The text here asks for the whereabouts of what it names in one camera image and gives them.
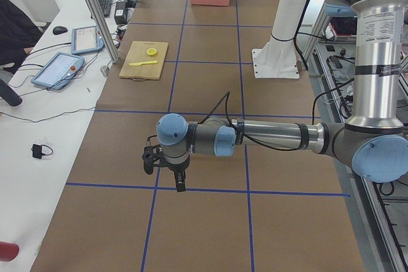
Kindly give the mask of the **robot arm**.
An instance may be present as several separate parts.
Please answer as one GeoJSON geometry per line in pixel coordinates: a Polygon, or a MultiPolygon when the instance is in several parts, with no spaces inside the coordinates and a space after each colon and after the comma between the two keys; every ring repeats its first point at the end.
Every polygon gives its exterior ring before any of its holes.
{"type": "Polygon", "coordinates": [[[257,144],[281,152],[329,155],[375,183],[406,174],[407,140],[396,109],[407,0],[326,0],[326,5],[329,11],[349,7],[357,16],[353,108],[344,124],[284,124],[213,114],[187,122],[171,113],[156,125],[158,143],[144,149],[145,172],[170,169],[182,192],[191,154],[227,157],[238,145],[257,144]]]}

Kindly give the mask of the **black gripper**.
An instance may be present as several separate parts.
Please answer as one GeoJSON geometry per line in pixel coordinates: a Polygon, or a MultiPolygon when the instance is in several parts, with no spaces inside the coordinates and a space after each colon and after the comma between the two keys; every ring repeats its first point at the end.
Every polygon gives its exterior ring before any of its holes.
{"type": "Polygon", "coordinates": [[[185,170],[190,165],[190,155],[184,154],[179,157],[170,157],[164,155],[164,160],[167,163],[167,168],[174,172],[175,186],[177,192],[186,191],[186,172],[185,170]]]}

